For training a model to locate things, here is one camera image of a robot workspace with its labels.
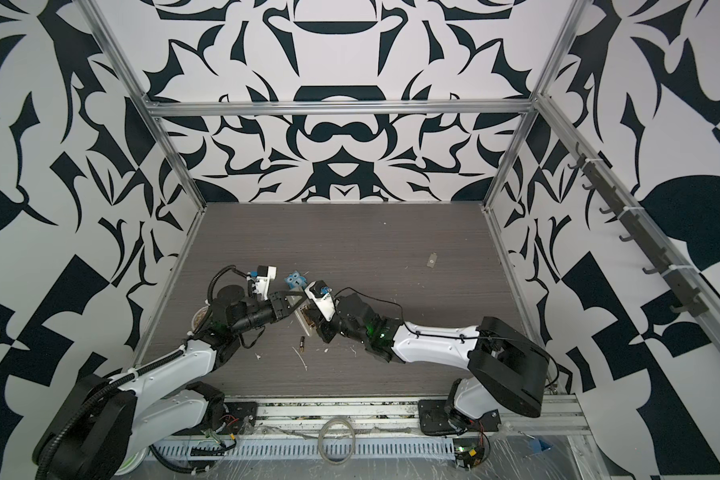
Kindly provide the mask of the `white remote control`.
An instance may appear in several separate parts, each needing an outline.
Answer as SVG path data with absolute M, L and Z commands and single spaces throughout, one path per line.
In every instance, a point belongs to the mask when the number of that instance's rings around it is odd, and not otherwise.
M 315 325 L 314 322 L 311 320 L 309 316 L 309 309 L 307 306 L 300 306 L 294 313 L 296 319 L 299 322 L 299 325 L 302 327 L 304 334 L 307 337 L 311 337 L 313 332 L 315 331 Z

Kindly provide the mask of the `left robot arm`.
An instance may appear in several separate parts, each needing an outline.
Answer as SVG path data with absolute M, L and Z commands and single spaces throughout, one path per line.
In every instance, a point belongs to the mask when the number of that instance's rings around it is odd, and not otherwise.
M 203 382 L 242 347 L 242 335 L 291 316 L 298 290 L 250 297 L 239 285 L 209 299 L 200 323 L 172 352 L 107 378 L 78 381 L 32 460 L 39 479 L 110 479 L 131 457 L 182 430 L 216 430 L 224 395 Z

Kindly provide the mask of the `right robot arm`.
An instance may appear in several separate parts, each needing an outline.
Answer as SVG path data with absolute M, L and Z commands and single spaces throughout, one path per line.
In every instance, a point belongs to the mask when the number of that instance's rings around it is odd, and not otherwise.
M 496 317 L 486 316 L 477 326 L 424 327 L 376 313 L 355 292 L 312 299 L 308 318 L 326 343 L 340 335 L 383 362 L 424 362 L 469 372 L 454 381 L 441 407 L 420 405 L 420 429 L 426 435 L 462 434 L 484 416 L 498 418 L 501 408 L 526 418 L 541 416 L 551 357 Z

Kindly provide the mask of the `blue owl toy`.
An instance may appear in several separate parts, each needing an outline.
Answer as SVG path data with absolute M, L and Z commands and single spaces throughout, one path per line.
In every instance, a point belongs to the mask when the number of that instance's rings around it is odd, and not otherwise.
M 304 289 L 307 286 L 306 278 L 298 271 L 293 271 L 285 277 L 289 289 Z

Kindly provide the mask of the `beige tape roll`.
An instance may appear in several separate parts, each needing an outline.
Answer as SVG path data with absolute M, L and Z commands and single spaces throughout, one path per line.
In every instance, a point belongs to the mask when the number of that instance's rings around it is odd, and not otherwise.
M 211 316 L 212 312 L 210 311 L 210 307 L 208 305 L 204 305 L 203 307 L 201 307 L 192 318 L 191 332 L 193 334 L 199 332 L 207 323 L 207 321 L 211 318 Z

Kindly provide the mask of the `blue tape piece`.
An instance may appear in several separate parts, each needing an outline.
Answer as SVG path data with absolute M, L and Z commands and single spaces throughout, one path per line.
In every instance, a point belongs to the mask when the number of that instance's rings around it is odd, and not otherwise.
M 538 455 L 552 448 L 551 444 L 541 438 L 531 438 L 528 441 L 528 445 L 531 450 L 531 455 Z

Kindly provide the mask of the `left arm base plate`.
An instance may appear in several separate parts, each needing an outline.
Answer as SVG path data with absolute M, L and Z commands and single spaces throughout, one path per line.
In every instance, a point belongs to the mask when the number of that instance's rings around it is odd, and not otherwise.
M 257 402 L 226 401 L 223 407 L 217 406 L 207 414 L 200 424 L 179 430 L 174 436 L 203 435 L 210 430 L 218 435 L 244 434 L 256 425 L 257 412 Z

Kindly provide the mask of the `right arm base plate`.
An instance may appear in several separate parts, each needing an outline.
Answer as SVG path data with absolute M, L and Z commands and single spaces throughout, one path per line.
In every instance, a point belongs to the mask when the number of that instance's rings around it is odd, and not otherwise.
M 467 432 L 498 432 L 501 417 L 497 410 L 489 411 L 477 420 L 458 413 L 448 400 L 419 400 L 417 402 L 419 429 L 426 436 L 462 435 Z

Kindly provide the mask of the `wall hook rail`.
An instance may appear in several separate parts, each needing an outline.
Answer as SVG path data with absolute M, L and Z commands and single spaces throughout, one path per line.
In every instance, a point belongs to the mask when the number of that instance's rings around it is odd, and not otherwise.
M 693 317 L 710 311 L 702 298 L 699 282 L 692 278 L 691 265 L 680 255 L 671 251 L 669 240 L 648 214 L 638 205 L 634 197 L 611 172 L 601 158 L 591 158 L 581 151 L 581 145 L 575 145 L 575 163 L 571 170 L 580 171 L 587 183 L 586 191 L 597 193 L 605 205 L 600 213 L 618 221 L 626 233 L 619 237 L 624 243 L 633 242 L 647 258 L 649 265 L 642 269 L 646 275 L 658 275 L 674 293 L 679 304 L 671 306 L 676 314 L 688 313 Z

